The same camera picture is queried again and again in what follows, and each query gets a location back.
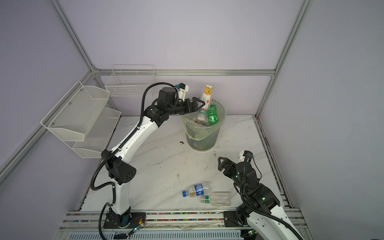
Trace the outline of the clear bottle sunflower label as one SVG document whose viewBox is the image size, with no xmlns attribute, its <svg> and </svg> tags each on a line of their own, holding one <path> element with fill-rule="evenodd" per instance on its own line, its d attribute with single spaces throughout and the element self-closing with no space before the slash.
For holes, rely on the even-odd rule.
<svg viewBox="0 0 384 240">
<path fill-rule="evenodd" d="M 211 96 L 212 96 L 213 87 L 210 85 L 206 85 L 201 100 L 205 102 L 205 105 L 199 110 L 197 120 L 199 122 L 207 121 L 208 109 L 210 108 Z"/>
</svg>

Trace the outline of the green soda bottle yellow cap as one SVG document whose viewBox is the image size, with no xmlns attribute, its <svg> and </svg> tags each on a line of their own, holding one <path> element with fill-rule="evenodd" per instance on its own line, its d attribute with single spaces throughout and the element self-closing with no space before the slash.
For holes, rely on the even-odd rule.
<svg viewBox="0 0 384 240">
<path fill-rule="evenodd" d="M 207 121 L 210 126 L 216 125 L 219 122 L 216 105 L 210 105 L 210 108 L 207 111 Z"/>
</svg>

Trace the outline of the bottle blue label blue cap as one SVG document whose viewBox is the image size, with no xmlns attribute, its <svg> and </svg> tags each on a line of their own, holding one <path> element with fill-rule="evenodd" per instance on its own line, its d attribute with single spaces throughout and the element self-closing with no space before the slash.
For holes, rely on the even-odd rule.
<svg viewBox="0 0 384 240">
<path fill-rule="evenodd" d="M 199 184 L 191 185 L 187 190 L 182 191 L 182 196 L 185 197 L 198 197 L 202 195 L 209 195 L 211 193 L 211 183 L 201 182 Z"/>
</svg>

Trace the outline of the clear bottle green cap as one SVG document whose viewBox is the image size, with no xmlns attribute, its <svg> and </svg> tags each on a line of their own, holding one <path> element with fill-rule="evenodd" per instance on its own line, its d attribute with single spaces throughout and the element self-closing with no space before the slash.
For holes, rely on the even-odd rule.
<svg viewBox="0 0 384 240">
<path fill-rule="evenodd" d="M 230 193 L 229 192 L 213 192 L 208 195 L 202 195 L 200 196 L 200 203 L 210 204 L 212 206 L 228 207 L 231 205 Z"/>
</svg>

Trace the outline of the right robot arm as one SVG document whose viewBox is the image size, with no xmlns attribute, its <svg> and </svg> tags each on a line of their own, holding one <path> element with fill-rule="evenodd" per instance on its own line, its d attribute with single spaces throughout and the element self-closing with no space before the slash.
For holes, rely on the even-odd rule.
<svg viewBox="0 0 384 240">
<path fill-rule="evenodd" d="M 218 170 L 234 181 L 242 203 L 237 207 L 238 222 L 249 226 L 264 240 L 302 240 L 289 220 L 280 200 L 260 182 L 252 167 L 252 158 L 237 164 L 228 158 L 218 158 Z"/>
</svg>

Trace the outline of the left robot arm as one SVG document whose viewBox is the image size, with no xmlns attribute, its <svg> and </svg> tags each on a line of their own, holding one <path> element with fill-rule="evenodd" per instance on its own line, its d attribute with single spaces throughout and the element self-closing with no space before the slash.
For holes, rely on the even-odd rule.
<svg viewBox="0 0 384 240">
<path fill-rule="evenodd" d="M 136 151 L 144 141 L 172 115 L 186 115 L 199 112 L 207 104 L 193 97 L 186 99 L 186 90 L 176 87 L 164 87 L 153 103 L 141 113 L 139 122 L 131 132 L 112 150 L 102 153 L 113 188 L 113 202 L 108 204 L 108 217 L 118 228 L 127 228 L 132 224 L 129 203 L 130 181 L 137 170 L 130 165 Z"/>
</svg>

